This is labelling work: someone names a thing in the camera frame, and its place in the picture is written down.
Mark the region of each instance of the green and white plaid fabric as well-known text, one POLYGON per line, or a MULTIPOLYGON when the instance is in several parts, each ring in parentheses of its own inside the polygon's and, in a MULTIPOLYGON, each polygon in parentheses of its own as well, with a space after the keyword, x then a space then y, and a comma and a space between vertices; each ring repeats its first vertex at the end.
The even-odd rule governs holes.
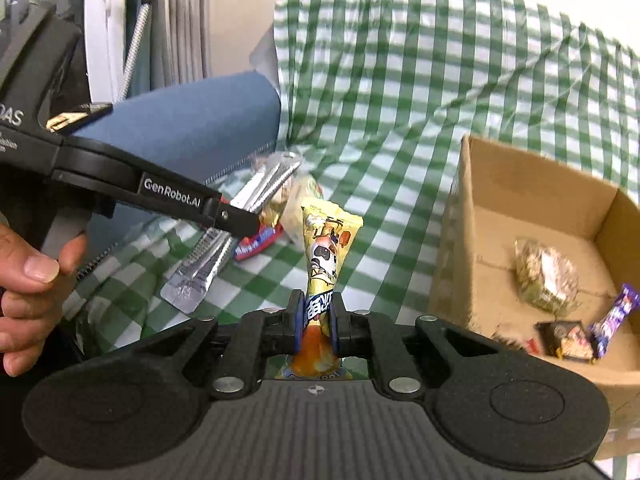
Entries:
POLYGON ((640 454, 598 460, 596 465, 612 480, 640 479, 640 454))
MULTIPOLYGON (((567 16, 522 0, 281 0, 274 38, 280 146, 364 217, 338 279, 348 309, 399 323, 427 309, 465 134, 566 161, 638 202, 638 58, 567 16)), ((79 283, 65 311, 88 354, 186 319, 159 291, 200 235, 155 219, 79 283)), ((228 264, 193 316, 235 322, 293 288, 306 288, 303 255, 280 240, 228 264)))

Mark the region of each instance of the plastic bag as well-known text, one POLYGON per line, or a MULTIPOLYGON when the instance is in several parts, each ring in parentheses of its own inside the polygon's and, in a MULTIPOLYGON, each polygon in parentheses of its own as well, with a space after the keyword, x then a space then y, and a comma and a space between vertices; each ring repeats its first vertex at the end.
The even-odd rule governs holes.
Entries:
POLYGON ((520 297, 556 316, 566 316, 578 306, 578 272, 574 264, 553 247, 537 240, 516 240, 516 277, 520 297))
POLYGON ((322 189, 311 175, 302 174, 293 179, 289 200, 280 216, 284 232, 301 251, 305 250, 302 235, 302 200, 306 197, 323 198, 322 189))
MULTIPOLYGON (((261 166, 264 165, 268 156, 256 156, 252 161, 252 168, 254 171, 258 171, 261 166)), ((294 181, 294 177, 288 178, 280 187, 279 190, 273 195, 271 200, 269 200, 266 205, 260 211, 260 224, 275 228, 280 221, 280 216, 282 215, 287 201, 289 200, 289 196, 291 193, 291 187, 294 181)))

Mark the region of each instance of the cardboard box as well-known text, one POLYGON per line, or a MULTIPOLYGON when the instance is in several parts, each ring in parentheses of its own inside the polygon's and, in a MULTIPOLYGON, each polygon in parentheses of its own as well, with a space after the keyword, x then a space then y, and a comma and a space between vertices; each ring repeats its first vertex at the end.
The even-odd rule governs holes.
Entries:
MULTIPOLYGON (((585 328, 609 311, 623 283, 640 287, 640 210, 622 190, 537 154, 465 137, 428 311, 487 337, 500 323, 533 334, 535 323, 554 320, 518 298, 519 237, 553 246, 575 264, 581 306, 568 319, 585 328)), ((545 359, 602 389, 613 428, 640 427, 640 314, 620 326, 594 365, 545 359)))

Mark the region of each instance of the screw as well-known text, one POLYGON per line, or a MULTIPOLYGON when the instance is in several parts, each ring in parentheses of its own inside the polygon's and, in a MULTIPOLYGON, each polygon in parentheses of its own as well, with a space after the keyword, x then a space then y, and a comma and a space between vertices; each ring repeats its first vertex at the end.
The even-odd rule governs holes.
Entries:
POLYGON ((213 387, 222 394, 234 394, 244 388, 244 382, 238 377, 219 377, 213 381, 213 387))
POLYGON ((411 377, 396 377, 389 381, 389 387, 396 394, 413 394, 420 389, 420 383, 411 377))

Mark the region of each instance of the finger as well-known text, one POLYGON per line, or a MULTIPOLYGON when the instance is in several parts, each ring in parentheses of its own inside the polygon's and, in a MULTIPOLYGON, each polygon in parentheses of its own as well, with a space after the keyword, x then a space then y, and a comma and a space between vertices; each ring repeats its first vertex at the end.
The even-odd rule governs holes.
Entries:
POLYGON ((55 305, 46 316, 37 319, 0 318, 0 353, 18 352, 43 342, 62 317, 62 308, 55 305))
POLYGON ((50 288, 60 271, 56 260, 48 258, 0 224, 0 286, 36 294, 50 288))
POLYGON ((28 372, 36 364, 38 357, 42 354, 42 348, 44 343, 39 345, 30 346, 19 352, 10 352, 4 354, 2 364, 4 365, 4 371, 11 377, 17 377, 25 372, 28 372))
POLYGON ((45 316, 53 306, 62 304, 76 286, 76 277, 58 276, 51 290, 43 294, 17 294, 5 292, 2 295, 2 314, 14 319, 36 319, 45 316))
POLYGON ((86 253, 86 236, 79 235, 73 240, 67 242, 60 251, 58 263, 60 264, 60 272, 65 276, 75 274, 76 270, 82 263, 84 254, 86 253))

